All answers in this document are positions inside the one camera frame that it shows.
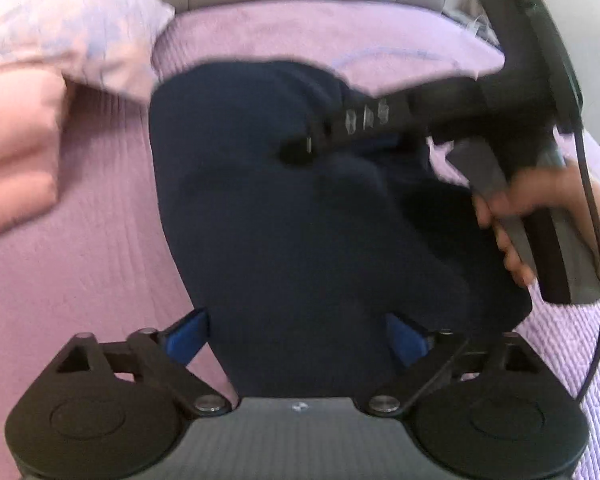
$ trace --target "dark navy clothing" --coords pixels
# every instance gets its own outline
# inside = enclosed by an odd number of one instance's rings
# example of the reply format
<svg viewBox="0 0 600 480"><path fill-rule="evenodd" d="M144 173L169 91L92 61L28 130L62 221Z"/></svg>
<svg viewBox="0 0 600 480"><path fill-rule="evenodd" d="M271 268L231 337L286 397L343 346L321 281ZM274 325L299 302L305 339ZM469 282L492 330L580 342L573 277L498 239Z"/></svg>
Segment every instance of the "dark navy clothing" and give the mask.
<svg viewBox="0 0 600 480"><path fill-rule="evenodd" d="M154 94L160 217L210 344L242 396L351 396L394 377L384 314L469 334L530 311L468 190L428 147L276 156L308 121L360 95L294 62L220 62Z"/></svg>

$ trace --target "gray grip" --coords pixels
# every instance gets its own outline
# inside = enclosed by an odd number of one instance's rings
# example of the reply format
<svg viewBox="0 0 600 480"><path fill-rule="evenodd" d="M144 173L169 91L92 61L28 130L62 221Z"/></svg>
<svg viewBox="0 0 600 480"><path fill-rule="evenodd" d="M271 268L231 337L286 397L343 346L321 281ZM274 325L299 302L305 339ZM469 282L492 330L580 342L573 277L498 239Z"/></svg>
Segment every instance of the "gray grip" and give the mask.
<svg viewBox="0 0 600 480"><path fill-rule="evenodd" d="M446 156L446 160L486 199L496 192L507 189L507 179L500 169L496 156L480 137L456 142ZM545 152L538 157L538 166L563 165L564 159L558 152ZM553 208L551 216L560 244L571 300L575 304L596 302L600 298L600 279L593 252L580 236L566 210ZM534 273L537 273L522 220L519 217L508 217L499 221L518 251L520 259L531 267Z"/></svg>

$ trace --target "pink blanket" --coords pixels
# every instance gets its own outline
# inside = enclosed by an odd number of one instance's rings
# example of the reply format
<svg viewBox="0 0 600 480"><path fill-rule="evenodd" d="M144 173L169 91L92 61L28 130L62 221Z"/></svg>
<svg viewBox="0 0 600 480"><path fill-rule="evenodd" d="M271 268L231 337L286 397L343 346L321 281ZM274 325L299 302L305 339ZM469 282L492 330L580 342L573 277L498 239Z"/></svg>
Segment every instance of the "pink blanket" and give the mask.
<svg viewBox="0 0 600 480"><path fill-rule="evenodd" d="M294 57L338 66L377 92L451 71L494 70L500 54L447 20L388 4L268 2L176 19L158 42L164 77L209 57ZM10 408L75 332L119 340L163 328L192 306L158 218L146 108L82 90L61 161L61 202L49 215L0 237L0 480L18 477L3 437ZM587 139L600 176L600 149ZM436 167L452 172L433 153ZM521 332L571 390L595 340L596 307L536 309ZM210 352L191 367L230 387ZM600 373L586 404L592 426L577 478L600 479Z"/></svg>

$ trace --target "pillow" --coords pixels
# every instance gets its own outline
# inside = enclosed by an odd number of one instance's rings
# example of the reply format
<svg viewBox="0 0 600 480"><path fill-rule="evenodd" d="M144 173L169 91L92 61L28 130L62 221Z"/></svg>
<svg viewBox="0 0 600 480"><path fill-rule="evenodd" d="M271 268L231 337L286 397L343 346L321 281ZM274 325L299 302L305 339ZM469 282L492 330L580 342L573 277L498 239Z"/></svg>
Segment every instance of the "pillow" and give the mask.
<svg viewBox="0 0 600 480"><path fill-rule="evenodd" d="M58 200L58 159L70 92L57 70L0 71L0 232Z"/></svg>
<svg viewBox="0 0 600 480"><path fill-rule="evenodd" d="M151 54L173 16L161 0L0 0L0 68L40 62L147 103Z"/></svg>

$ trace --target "bed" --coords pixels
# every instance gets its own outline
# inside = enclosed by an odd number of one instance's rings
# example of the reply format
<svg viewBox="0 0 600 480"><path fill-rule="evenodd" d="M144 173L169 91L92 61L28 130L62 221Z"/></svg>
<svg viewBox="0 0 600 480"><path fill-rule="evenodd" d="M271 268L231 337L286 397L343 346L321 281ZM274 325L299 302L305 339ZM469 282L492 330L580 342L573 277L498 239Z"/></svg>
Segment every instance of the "bed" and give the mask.
<svg viewBox="0 0 600 480"><path fill-rule="evenodd" d="M291 57L378 93L449 73L497 70L503 61L439 15L444 0L169 1L181 14L154 51L161 78L209 59ZM201 6L209 8L187 12ZM573 154L570 141L560 142ZM591 137L587 150L600 178L600 148ZM443 178L459 179L443 148L431 156ZM143 326L166 327L192 309L160 225L146 107L80 88L62 140L61 185L51 213L0 237L0 480L18 477L3 437L8 411L74 333L120 340ZM558 308L543 303L537 289L532 294L534 312L519 330L575 392L599 308ZM231 395L208 348L190 370ZM600 371L585 411L591 443L576 478L600 479Z"/></svg>

